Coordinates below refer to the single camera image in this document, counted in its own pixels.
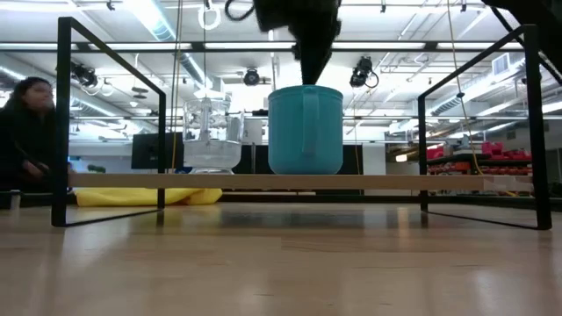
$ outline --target clear plastic container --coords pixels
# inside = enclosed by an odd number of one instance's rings
[[[233,174],[240,162],[244,117],[227,115],[229,107],[208,97],[184,104],[184,165],[192,174]]]

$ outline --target woman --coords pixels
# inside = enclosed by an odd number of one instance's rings
[[[0,190],[51,191],[54,134],[53,87],[28,77],[0,109]]]

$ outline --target black cabinet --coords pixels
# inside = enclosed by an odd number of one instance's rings
[[[268,163],[267,145],[242,145],[240,163],[232,169],[237,175],[273,175]],[[344,145],[343,165],[338,175],[363,174],[363,146]],[[363,195],[362,190],[316,190],[321,195]]]

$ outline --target yellow cloth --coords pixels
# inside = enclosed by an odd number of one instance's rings
[[[155,189],[88,188],[75,194],[78,206],[147,206],[157,201]],[[166,189],[166,205],[209,205],[221,196],[221,189]]]

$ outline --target wooden shelf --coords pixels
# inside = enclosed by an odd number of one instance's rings
[[[530,176],[277,176],[73,174],[74,188],[221,188],[317,190],[518,190]]]

